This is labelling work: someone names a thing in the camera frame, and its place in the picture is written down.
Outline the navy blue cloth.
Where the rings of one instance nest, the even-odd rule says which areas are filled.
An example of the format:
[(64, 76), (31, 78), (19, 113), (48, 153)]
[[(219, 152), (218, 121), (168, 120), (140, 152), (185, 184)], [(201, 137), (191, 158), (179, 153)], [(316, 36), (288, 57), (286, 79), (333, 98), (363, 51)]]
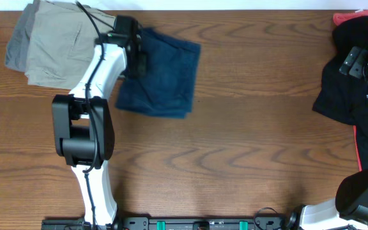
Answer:
[(146, 74), (122, 83), (116, 108), (159, 118), (185, 118), (192, 111), (201, 45), (152, 28), (144, 28), (141, 36)]

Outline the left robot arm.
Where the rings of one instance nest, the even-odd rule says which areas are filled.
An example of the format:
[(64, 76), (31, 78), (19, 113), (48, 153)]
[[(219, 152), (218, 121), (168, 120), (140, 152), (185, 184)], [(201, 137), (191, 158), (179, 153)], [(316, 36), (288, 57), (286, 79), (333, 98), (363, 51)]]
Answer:
[(77, 220), (44, 220), (42, 229), (118, 228), (108, 170), (115, 142), (108, 100), (123, 73), (146, 73), (139, 23), (129, 16), (116, 17), (111, 31), (98, 34), (80, 82), (52, 101), (56, 151), (79, 182), (85, 214)]

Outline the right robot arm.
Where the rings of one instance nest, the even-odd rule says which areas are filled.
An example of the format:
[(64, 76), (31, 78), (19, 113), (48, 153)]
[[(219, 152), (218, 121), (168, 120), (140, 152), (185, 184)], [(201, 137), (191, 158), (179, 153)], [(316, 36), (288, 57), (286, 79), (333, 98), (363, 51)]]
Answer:
[[(368, 50), (353, 47), (339, 72), (368, 83)], [(345, 178), (336, 196), (294, 211), (286, 229), (368, 229), (368, 168)]]

